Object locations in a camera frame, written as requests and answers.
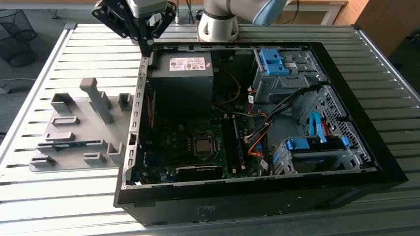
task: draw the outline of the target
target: wire bundle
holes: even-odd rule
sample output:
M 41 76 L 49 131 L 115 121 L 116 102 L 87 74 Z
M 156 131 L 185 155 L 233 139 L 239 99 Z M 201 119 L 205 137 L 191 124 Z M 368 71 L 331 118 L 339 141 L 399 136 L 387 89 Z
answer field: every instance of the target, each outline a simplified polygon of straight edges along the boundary
M 309 91 L 319 90 L 320 88 L 321 88 L 321 85 L 313 85 L 308 88 L 301 88 L 293 94 L 291 94 L 285 99 L 283 99 L 283 101 L 280 103 L 277 103 L 277 105 L 275 106 L 272 111 L 268 113 L 268 116 L 265 117 L 263 127 L 245 138 L 245 141 L 249 142 L 260 134 L 260 137 L 253 142 L 253 144 L 248 150 L 249 155 L 256 155 L 256 156 L 261 156 L 261 157 L 264 156 L 263 153 L 255 153 L 252 150 L 253 150 L 256 144 L 261 141 L 263 137 L 267 135 L 268 128 L 275 121 L 275 119 L 273 119 L 275 115 L 279 115 L 288 108 L 291 108 L 295 100 L 299 98 L 300 95 L 305 94 Z

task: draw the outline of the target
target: power supply label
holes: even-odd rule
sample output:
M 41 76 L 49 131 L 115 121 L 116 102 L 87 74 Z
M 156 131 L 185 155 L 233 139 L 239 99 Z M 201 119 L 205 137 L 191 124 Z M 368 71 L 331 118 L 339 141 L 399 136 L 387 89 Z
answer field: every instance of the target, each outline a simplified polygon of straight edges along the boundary
M 169 71 L 205 70 L 204 58 L 172 58 Z

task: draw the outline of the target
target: motherboard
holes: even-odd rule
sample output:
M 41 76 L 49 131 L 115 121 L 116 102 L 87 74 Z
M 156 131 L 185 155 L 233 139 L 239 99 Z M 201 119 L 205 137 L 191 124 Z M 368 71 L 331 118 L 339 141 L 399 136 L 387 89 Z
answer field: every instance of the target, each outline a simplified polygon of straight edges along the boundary
M 136 178 L 171 183 L 252 177 L 257 161 L 244 153 L 245 116 L 157 118 L 147 134 Z

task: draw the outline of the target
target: label sticker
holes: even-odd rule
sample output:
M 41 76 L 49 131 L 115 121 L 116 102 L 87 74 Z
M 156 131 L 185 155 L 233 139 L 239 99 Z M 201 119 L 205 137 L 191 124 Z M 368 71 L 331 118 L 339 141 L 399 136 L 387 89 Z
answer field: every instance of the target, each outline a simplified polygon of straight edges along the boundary
M 264 168 L 264 170 L 268 170 L 268 163 L 264 161 L 264 159 L 261 159 L 260 165 Z
M 284 65 L 285 65 L 288 68 L 297 68 L 295 62 L 292 62 L 292 63 L 284 63 Z
M 169 71 L 205 70 L 204 58 L 172 58 Z

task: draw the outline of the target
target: black cable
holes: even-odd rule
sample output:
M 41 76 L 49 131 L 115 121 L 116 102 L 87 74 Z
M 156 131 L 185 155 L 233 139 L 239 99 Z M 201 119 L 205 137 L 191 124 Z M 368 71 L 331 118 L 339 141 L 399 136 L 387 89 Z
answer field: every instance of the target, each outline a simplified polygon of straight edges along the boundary
M 271 170 L 272 170 L 272 161 L 271 161 L 271 156 L 269 156 L 269 152 L 268 152 L 268 135 L 264 136 L 264 138 L 261 139 L 260 143 L 261 143 L 261 151 L 263 151 L 263 160 L 265 161 L 265 163 L 268 164 L 268 168 L 267 170 L 264 170 L 261 172 L 261 176 L 269 176 L 271 175 Z
M 191 10 L 191 2 L 189 2 L 189 0 L 185 0 L 185 2 L 187 2 L 187 6 L 188 6 L 188 10 L 189 10 L 189 19 L 188 19 L 188 23 L 191 23 L 191 21 L 189 20 L 192 20 L 192 23 L 195 23 L 195 18 L 193 18 L 193 16 L 192 16 L 192 10 Z
M 299 0 L 296 0 L 296 12 L 295 12 L 293 19 L 287 21 L 287 22 L 284 22 L 284 23 L 281 23 L 283 25 L 288 24 L 288 23 L 292 23 L 292 24 L 295 23 L 295 20 L 296 20 L 297 14 L 299 14 L 299 5 L 300 5 Z
M 271 110 L 271 112 L 268 113 L 268 116 L 264 120 L 264 125 L 261 126 L 261 128 L 247 138 L 247 140 L 252 140 L 260 133 L 263 133 L 265 131 L 265 129 L 268 129 L 268 127 L 271 126 L 272 122 L 275 121 L 275 119 L 272 118 L 275 115 L 280 114 L 281 112 L 284 112 L 288 108 L 291 108 L 291 106 L 293 105 L 295 100 L 299 98 L 300 95 L 305 94 L 309 91 L 316 91 L 323 87 L 323 85 L 312 85 L 308 88 L 301 88 L 300 90 L 297 90 L 293 94 L 291 94 L 285 99 L 283 99 L 283 101 L 280 103 L 277 103 L 277 105 L 275 106 L 275 108 Z

